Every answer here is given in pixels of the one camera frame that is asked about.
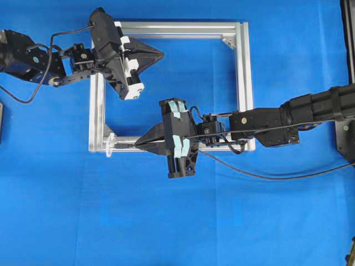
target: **black metal arm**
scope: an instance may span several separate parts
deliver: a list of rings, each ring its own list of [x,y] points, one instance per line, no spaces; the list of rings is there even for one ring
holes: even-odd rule
[[[75,44],[52,53],[52,61],[43,84],[63,86],[96,73],[102,73],[123,100],[136,99],[144,89],[139,74],[163,58],[158,51],[132,37],[123,35],[112,17],[102,8],[90,16],[89,25],[94,49]],[[29,36],[2,30],[0,32],[0,71],[16,78],[39,83],[49,61],[48,51],[41,50]],[[70,59],[71,75],[65,73],[64,59]]]
[[[253,137],[265,147],[298,144],[299,131],[313,129],[326,121],[344,120],[350,121],[349,145],[355,142],[355,84],[293,98],[279,108],[203,115],[199,124],[195,124],[185,100],[167,99],[160,106],[163,122],[150,129],[135,146],[167,156],[169,177],[195,174],[199,142],[206,146],[228,145],[240,154],[246,141]],[[219,117],[229,117],[230,131],[225,130]],[[227,140],[227,133],[232,141]],[[233,144],[241,145],[241,150],[236,150]]]

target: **blue tablecloth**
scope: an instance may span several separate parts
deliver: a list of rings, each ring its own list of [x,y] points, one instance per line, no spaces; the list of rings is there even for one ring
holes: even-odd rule
[[[256,107],[348,82],[338,0],[20,1],[2,3],[1,27],[48,44],[85,26],[101,5],[118,19],[248,21]],[[89,32],[58,37],[62,47]],[[107,124],[141,135],[170,97],[202,112],[235,110],[232,51],[219,40],[147,40],[165,58],[141,75],[137,101],[107,89]],[[34,84],[1,74],[28,97]],[[355,170],[267,182],[199,155],[196,176],[168,180],[164,157],[88,152],[89,82],[44,86],[21,105],[4,93],[0,144],[0,265],[344,265],[355,235]],[[235,156],[258,173],[317,171],[346,163],[333,124],[300,134],[301,144]]]

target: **aluminum rail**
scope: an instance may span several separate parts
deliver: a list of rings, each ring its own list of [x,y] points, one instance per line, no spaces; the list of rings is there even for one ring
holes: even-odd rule
[[[240,112],[253,109],[251,81],[249,28],[247,22],[115,22],[121,23],[125,35],[154,39],[221,39],[234,50],[236,70],[237,109]],[[138,152],[136,148],[115,149],[115,143],[133,144],[139,136],[116,135],[105,124],[105,80],[101,74],[90,78],[89,151]],[[205,151],[229,151],[226,146],[205,147]],[[252,139],[245,147],[255,150]]]

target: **black bracket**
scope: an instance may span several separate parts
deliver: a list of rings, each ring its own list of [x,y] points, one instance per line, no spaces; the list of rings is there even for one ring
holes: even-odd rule
[[[347,62],[349,83],[355,83],[355,1],[341,0],[342,18],[345,44],[347,48]],[[355,122],[353,120],[335,121],[337,150],[350,163],[355,162]]]

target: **black cable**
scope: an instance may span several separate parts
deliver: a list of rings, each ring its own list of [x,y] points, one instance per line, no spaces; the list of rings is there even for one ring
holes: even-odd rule
[[[308,125],[306,127],[299,127],[298,130],[299,131],[308,131],[308,130],[315,129],[317,126],[319,126],[319,124]]]
[[[43,48],[45,48],[47,50],[47,53],[49,52],[49,47],[46,46],[45,44],[42,44],[42,43],[36,43],[33,46],[29,46],[29,47],[27,47],[27,50],[32,50],[32,49],[38,48],[38,47],[43,47]],[[60,52],[62,50],[61,47],[59,47],[58,45],[55,45],[55,44],[53,44],[53,48],[55,50],[57,50],[58,52]]]
[[[227,143],[227,146],[228,148],[234,152],[236,155],[240,155],[244,152],[244,149],[245,149],[245,144],[240,144],[240,151],[235,149],[231,143],[228,141],[228,139],[224,136],[224,135],[221,135],[221,138],[224,140],[225,143]]]
[[[204,118],[201,116],[200,110],[197,106],[192,106],[189,110],[190,114],[192,115],[192,110],[195,109],[198,117],[204,122]]]
[[[84,30],[87,30],[87,29],[91,29],[93,28],[93,26],[87,26],[87,27],[84,27],[84,28],[81,28],[81,29],[77,29],[77,30],[71,30],[71,31],[68,31],[68,32],[59,32],[59,33],[54,33],[51,37],[50,37],[50,46],[49,46],[49,50],[48,50],[48,64],[47,64],[47,68],[45,69],[45,72],[42,76],[42,79],[40,80],[40,82],[38,83],[36,89],[34,90],[33,94],[31,95],[31,97],[24,101],[24,100],[21,100],[19,98],[17,98],[15,95],[13,95],[12,93],[10,93],[7,89],[5,89],[4,87],[0,86],[0,89],[3,90],[6,94],[8,94],[10,97],[12,97],[14,100],[18,101],[19,103],[22,103],[22,104],[29,104],[31,101],[33,101],[34,97],[36,96],[40,86],[43,84],[44,80],[45,80],[45,77],[47,76],[48,74],[48,71],[49,71],[49,68],[50,68],[50,64],[52,63],[52,50],[53,50],[53,47],[54,47],[54,44],[53,44],[53,39],[55,36],[60,36],[60,35],[66,35],[66,34],[75,34],[75,33],[80,33],[80,32],[83,32]]]
[[[345,118],[346,119],[355,120],[355,118],[353,118],[353,117],[345,117]],[[286,128],[289,128],[289,127],[299,127],[299,126],[303,126],[303,125],[320,124],[320,123],[332,122],[332,121],[334,121],[334,119],[311,121],[311,122],[302,122],[302,123],[290,124],[290,125],[285,125],[285,126],[267,127],[267,128],[263,128],[263,129],[231,130],[231,131],[224,131],[224,132],[220,132],[220,133],[210,133],[210,134],[203,134],[203,135],[187,136],[185,138],[186,139],[192,139],[192,138],[195,138],[195,137],[220,136],[222,134],[228,134],[228,133],[253,133],[253,134],[258,134],[258,133],[265,132],[265,131],[270,131],[270,130],[286,129]]]
[[[345,167],[348,167],[348,166],[352,166],[352,165],[355,165],[355,162],[353,163],[348,163],[346,165],[341,165],[341,166],[338,166],[338,167],[335,167],[335,168],[332,168],[332,169],[328,169],[328,170],[325,170],[325,171],[322,171],[322,172],[316,172],[316,173],[310,173],[309,175],[303,175],[303,176],[291,176],[291,177],[281,177],[281,178],[275,178],[275,177],[268,177],[268,176],[261,176],[261,175],[257,175],[255,173],[249,173],[247,171],[244,171],[242,169],[238,169],[234,166],[231,166],[229,163],[226,163],[224,161],[222,161],[221,159],[218,159],[217,157],[205,152],[205,151],[201,151],[199,150],[200,153],[208,156],[209,158],[212,158],[213,160],[216,160],[217,162],[223,164],[224,166],[236,171],[236,172],[239,172],[239,173],[243,173],[244,175],[248,175],[248,176],[252,176],[252,177],[257,177],[257,178],[261,178],[261,179],[264,179],[264,180],[273,180],[273,181],[285,181],[285,180],[293,180],[293,179],[300,179],[300,178],[306,178],[306,177],[313,177],[313,176],[320,176],[320,175],[324,175],[326,173],[330,173],[330,172],[333,172],[333,171],[336,171],[336,170],[339,170],[339,169],[342,169],[342,168],[345,168]]]

